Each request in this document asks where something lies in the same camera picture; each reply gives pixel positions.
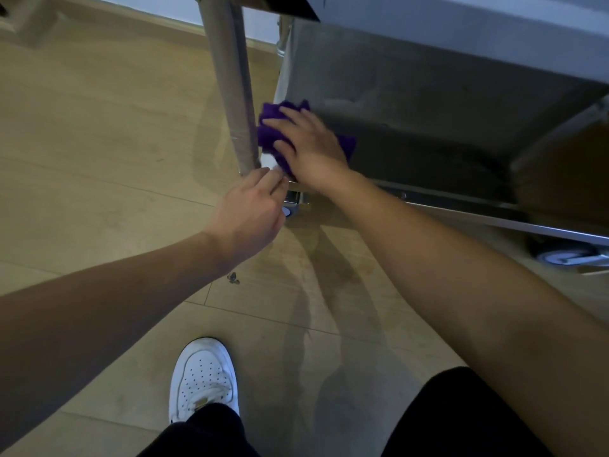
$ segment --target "purple microfiber cloth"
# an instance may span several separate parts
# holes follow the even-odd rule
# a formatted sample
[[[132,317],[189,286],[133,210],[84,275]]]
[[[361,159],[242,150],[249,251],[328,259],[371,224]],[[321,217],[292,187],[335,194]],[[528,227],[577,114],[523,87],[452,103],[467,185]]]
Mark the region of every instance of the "purple microfiber cloth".
[[[260,113],[258,117],[258,145],[263,148],[263,153],[271,154],[277,160],[279,166],[283,169],[285,173],[290,176],[293,176],[292,170],[290,166],[287,164],[285,157],[278,152],[277,149],[273,147],[273,143],[278,139],[285,141],[287,144],[293,147],[293,144],[290,142],[288,138],[283,136],[280,131],[277,131],[271,127],[268,127],[263,124],[264,119],[287,119],[284,113],[279,110],[279,107],[288,107],[290,109],[294,109],[300,111],[301,109],[311,110],[309,106],[308,100],[303,100],[300,105],[296,106],[294,103],[290,101],[284,101],[280,104],[271,104],[270,102],[265,102],[263,104],[263,111]],[[346,161],[351,160],[351,156],[353,155],[353,151],[355,151],[355,145],[357,143],[357,138],[354,136],[343,136],[336,135],[339,140],[339,145],[343,152],[345,153]]]

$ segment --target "small debris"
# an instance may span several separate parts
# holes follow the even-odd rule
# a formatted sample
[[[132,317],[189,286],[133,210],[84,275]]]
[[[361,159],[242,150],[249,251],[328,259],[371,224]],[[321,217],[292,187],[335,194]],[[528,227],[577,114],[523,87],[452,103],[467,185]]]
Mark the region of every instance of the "small debris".
[[[231,274],[229,274],[226,278],[228,279],[228,281],[231,284],[239,284],[239,280],[237,279],[237,273],[234,271]]]

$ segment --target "hand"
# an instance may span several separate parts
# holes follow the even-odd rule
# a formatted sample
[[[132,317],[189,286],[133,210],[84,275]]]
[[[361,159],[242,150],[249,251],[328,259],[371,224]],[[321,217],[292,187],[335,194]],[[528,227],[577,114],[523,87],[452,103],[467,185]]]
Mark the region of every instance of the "hand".
[[[336,136],[328,130],[315,114],[303,109],[280,107],[290,120],[265,119],[263,123],[282,132],[295,147],[285,141],[273,145],[284,157],[299,182],[309,188],[325,193],[339,172],[348,170],[345,153]]]
[[[228,268],[254,256],[277,236],[285,223],[281,207],[288,183],[280,170],[258,168],[221,199],[203,233],[217,241]]]

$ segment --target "person's left hand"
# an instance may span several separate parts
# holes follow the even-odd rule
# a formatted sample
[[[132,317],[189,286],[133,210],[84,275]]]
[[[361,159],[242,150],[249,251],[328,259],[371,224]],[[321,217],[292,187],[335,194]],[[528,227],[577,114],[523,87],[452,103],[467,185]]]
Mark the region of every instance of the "person's left hand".
[[[288,183],[282,171],[258,168],[218,203],[203,232],[217,240],[232,266],[255,255],[277,236],[285,222],[281,207]]]

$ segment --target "tile floor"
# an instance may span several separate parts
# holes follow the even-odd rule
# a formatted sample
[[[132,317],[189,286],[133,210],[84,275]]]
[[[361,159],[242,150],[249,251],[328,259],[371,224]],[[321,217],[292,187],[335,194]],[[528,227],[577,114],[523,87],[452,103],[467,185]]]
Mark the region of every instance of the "tile floor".
[[[204,48],[63,20],[36,50],[0,43],[0,58],[0,293],[190,235],[237,179]],[[278,62],[250,67],[259,107]],[[512,232],[455,226],[609,321],[604,276],[545,268]],[[174,362],[200,336],[229,348],[266,456],[379,455],[422,384],[462,363],[324,199],[236,272],[238,285],[190,297],[5,455],[135,455],[167,425]]]

